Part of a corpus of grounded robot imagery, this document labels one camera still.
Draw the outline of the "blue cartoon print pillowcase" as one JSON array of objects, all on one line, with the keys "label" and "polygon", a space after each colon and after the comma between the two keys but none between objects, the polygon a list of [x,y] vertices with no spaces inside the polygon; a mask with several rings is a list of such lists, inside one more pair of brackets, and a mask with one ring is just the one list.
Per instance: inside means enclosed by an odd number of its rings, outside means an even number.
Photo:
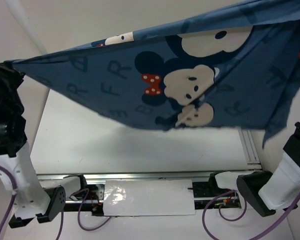
[{"label": "blue cartoon print pillowcase", "polygon": [[300,0],[246,0],[12,67],[142,130],[239,127],[267,140],[300,88]]}]

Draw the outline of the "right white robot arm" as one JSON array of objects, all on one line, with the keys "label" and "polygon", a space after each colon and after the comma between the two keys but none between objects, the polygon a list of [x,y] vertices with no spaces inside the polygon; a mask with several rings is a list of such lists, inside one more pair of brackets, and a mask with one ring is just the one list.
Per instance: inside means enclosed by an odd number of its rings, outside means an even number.
[{"label": "right white robot arm", "polygon": [[262,217],[286,210],[300,193],[300,122],[295,127],[274,172],[214,172],[208,179],[210,194],[220,196],[225,190],[237,191]]}]

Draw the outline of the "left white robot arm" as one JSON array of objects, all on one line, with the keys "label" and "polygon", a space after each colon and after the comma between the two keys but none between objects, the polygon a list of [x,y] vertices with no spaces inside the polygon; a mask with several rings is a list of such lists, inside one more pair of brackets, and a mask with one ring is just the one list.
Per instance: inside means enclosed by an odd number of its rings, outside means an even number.
[{"label": "left white robot arm", "polygon": [[0,179],[12,195],[9,208],[14,214],[8,222],[12,229],[24,227],[33,219],[51,222],[63,212],[67,198],[82,200],[89,193],[82,174],[66,176],[48,188],[40,184],[30,157],[24,106],[17,91],[23,78],[23,73],[0,63]]}]

